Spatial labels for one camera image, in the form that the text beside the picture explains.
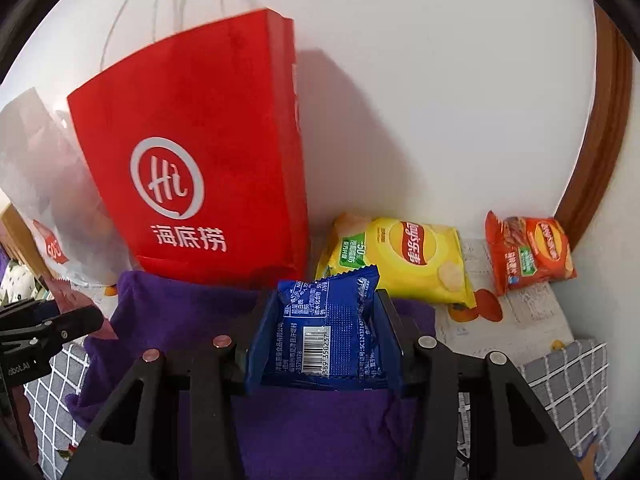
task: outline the white wall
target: white wall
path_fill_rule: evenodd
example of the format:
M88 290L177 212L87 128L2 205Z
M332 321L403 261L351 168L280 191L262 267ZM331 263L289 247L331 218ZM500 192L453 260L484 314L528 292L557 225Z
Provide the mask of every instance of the white wall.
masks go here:
M574 250L578 278L554 291L576 336L606 341L614 466L640 430L640 63L631 115L607 193Z
M52 107L98 71L123 0L62 0L0 88ZM150 41L154 0L131 0L108 62ZM582 142L593 87L590 0L225 0L296 22L310 220L344 210L457 226L552 214ZM158 27L172 32L172 0ZM186 24L222 16L187 0Z

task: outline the haidilao logo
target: haidilao logo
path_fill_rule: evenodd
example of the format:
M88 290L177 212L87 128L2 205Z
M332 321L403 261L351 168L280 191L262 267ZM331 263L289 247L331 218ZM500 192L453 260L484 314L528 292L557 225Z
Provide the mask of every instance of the haidilao logo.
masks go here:
M131 179L142 200L167 218L195 215L204 201L204 181L193 157L163 137L141 140L131 153Z
M49 229L46 225L41 224L37 220L33 221L33 226L38 230L40 236L42 236L44 240L44 247L54 262L58 264L66 264L69 261L69 258L65 256L65 253L62 252L60 248L60 243L56 238L54 232Z

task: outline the blue snack packet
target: blue snack packet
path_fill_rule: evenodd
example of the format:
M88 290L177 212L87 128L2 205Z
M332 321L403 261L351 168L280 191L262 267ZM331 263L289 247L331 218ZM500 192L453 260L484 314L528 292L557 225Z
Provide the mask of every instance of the blue snack packet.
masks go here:
M313 283L278 284L276 335L262 384L318 390L386 388L370 323L376 266Z

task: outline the metal screw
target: metal screw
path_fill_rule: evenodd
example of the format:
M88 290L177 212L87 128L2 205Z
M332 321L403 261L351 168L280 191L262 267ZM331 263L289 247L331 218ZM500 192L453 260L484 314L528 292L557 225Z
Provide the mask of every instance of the metal screw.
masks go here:
M232 339L228 335L219 335L213 338L213 346L216 348L226 348L231 345Z
M489 359L494 365L507 364L507 356L502 352L491 352Z
M142 360L145 363L152 363L153 361L158 360L160 357L160 351L157 348L150 348L149 350L145 350L142 354Z
M420 339L418 339L418 345L420 345L422 348L436 348L437 344L438 341L436 340L436 338L431 337L430 335L423 335L420 337Z

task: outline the lay's logo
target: lay's logo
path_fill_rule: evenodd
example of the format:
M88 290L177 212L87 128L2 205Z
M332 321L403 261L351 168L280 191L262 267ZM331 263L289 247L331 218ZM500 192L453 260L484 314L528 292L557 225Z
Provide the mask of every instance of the lay's logo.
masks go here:
M422 245L424 243L424 227L412 222L402 222L402 256L415 265L426 265Z
M549 260L558 261L562 248L560 231L548 222L538 222L534 233L534 240L538 251Z

